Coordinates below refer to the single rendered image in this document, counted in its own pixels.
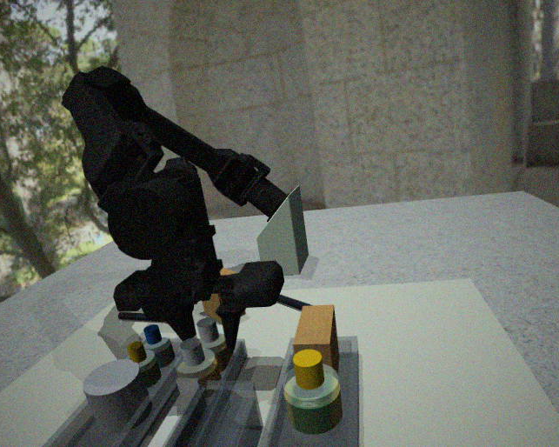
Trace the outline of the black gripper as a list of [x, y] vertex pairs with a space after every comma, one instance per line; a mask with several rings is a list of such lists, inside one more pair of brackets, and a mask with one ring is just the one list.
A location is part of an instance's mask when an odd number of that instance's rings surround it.
[[[246, 263], [239, 273], [222, 276], [222, 259], [217, 259], [213, 243], [215, 234], [215, 226], [210, 225], [209, 220], [186, 230], [165, 255], [185, 257], [189, 256], [189, 252], [197, 251], [211, 269], [214, 277], [212, 294], [221, 293], [223, 298], [215, 313], [222, 319], [225, 343], [232, 353], [245, 309], [276, 304], [284, 284], [283, 268], [277, 261]], [[141, 308], [134, 292], [144, 272], [136, 270], [116, 286], [113, 297], [118, 311], [138, 311]], [[192, 313], [184, 319], [167, 318], [164, 321], [183, 342], [196, 335]]]

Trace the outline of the green jar with yellow lid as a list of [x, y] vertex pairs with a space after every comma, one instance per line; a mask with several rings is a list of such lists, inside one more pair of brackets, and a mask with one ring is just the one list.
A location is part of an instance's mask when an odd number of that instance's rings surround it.
[[343, 424], [337, 372], [317, 350], [298, 351], [293, 362], [283, 379], [290, 429], [306, 442], [331, 439]]

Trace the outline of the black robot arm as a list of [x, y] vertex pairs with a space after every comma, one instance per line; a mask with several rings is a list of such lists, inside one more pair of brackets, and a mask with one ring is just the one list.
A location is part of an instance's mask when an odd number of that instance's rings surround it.
[[[74, 75], [62, 105], [85, 142], [83, 173], [97, 206], [108, 213], [113, 241], [129, 257], [152, 259], [134, 292], [144, 315], [184, 319], [198, 301], [210, 300], [214, 288], [212, 271], [197, 251], [165, 255], [186, 230], [209, 221], [195, 166], [221, 194], [239, 206], [250, 202], [267, 222], [290, 193], [266, 178], [266, 164], [213, 148], [149, 108], [138, 91], [124, 74], [102, 65]], [[180, 157], [155, 173], [161, 146]]]

